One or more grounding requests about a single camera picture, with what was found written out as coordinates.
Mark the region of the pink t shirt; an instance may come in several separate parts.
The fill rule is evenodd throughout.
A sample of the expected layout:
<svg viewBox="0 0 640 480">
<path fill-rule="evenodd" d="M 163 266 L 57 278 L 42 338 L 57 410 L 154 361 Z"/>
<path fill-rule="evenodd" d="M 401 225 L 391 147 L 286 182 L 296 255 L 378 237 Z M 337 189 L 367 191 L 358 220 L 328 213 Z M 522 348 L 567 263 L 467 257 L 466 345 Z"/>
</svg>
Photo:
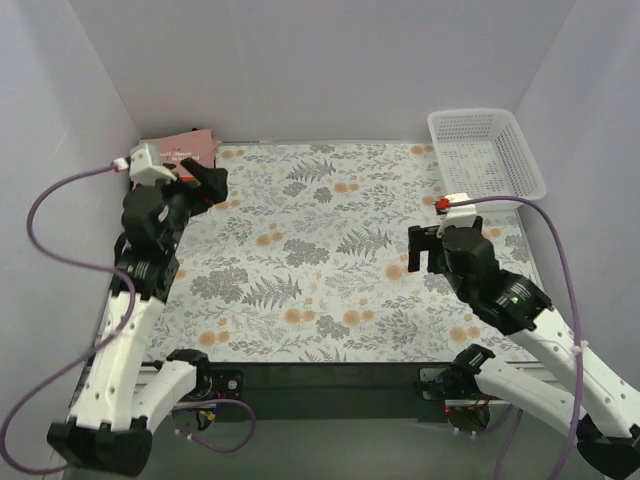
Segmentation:
<svg viewBox="0 0 640 480">
<path fill-rule="evenodd" d="M 181 165 L 181 161 L 192 158 L 205 168 L 215 168 L 216 153 L 220 144 L 210 129 L 192 129 L 161 138 L 141 139 L 139 143 L 155 145 L 159 150 L 162 165 L 183 181 L 195 181 L 195 177 Z"/>
</svg>

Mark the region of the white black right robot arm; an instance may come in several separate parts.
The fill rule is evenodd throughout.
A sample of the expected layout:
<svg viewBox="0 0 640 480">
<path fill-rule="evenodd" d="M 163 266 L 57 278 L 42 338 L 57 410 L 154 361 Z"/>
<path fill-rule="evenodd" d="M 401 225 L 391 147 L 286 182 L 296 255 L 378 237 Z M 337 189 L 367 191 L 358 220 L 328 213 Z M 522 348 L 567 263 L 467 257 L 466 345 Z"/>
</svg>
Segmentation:
<svg viewBox="0 0 640 480">
<path fill-rule="evenodd" d="M 565 434 L 584 460 L 610 479 L 639 469 L 639 392 L 574 343 L 550 298 L 528 278 L 500 267 L 477 227 L 412 226 L 408 269 L 444 276 L 458 299 L 484 323 L 524 348 L 558 381 L 550 385 L 471 344 L 422 392 L 440 398 L 498 397 Z"/>
</svg>

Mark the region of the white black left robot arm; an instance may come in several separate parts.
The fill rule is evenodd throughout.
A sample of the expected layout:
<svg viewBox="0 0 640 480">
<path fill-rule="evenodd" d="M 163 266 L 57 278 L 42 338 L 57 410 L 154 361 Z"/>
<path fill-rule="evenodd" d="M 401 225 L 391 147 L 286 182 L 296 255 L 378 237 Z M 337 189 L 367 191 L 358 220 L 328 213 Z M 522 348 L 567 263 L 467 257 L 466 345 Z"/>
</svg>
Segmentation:
<svg viewBox="0 0 640 480">
<path fill-rule="evenodd" d="M 182 161 L 193 181 L 138 182 L 123 200 L 123 232 L 115 251 L 100 341 L 86 383 L 68 418 L 51 424 L 47 441 L 71 466 L 138 476 L 158 425 L 185 396 L 205 398 L 213 386 L 194 350 L 164 361 L 141 392 L 135 390 L 148 337 L 179 270 L 176 251 L 189 220 L 228 196 L 228 172 Z"/>
</svg>

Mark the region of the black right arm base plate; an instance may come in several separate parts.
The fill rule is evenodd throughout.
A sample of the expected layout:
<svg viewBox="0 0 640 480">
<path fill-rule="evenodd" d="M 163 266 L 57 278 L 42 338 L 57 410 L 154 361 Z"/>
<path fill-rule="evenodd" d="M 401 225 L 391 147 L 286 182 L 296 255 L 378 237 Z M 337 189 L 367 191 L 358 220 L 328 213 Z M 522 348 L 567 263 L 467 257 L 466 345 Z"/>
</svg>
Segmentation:
<svg viewBox="0 0 640 480">
<path fill-rule="evenodd" d="M 412 384 L 413 391 L 425 400 L 484 400 L 483 393 L 472 373 L 447 367 L 421 369 L 419 379 Z"/>
</svg>

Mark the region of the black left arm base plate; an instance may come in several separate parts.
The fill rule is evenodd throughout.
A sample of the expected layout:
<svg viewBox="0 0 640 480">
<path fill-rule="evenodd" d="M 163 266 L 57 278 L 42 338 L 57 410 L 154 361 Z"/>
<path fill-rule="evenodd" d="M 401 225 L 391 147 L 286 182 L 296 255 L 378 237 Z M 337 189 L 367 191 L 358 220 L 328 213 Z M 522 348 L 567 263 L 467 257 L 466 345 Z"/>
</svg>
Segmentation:
<svg viewBox="0 0 640 480">
<path fill-rule="evenodd" d="M 194 398 L 201 401 L 241 400 L 243 387 L 244 373 L 241 370 L 208 368 L 198 377 Z"/>
</svg>

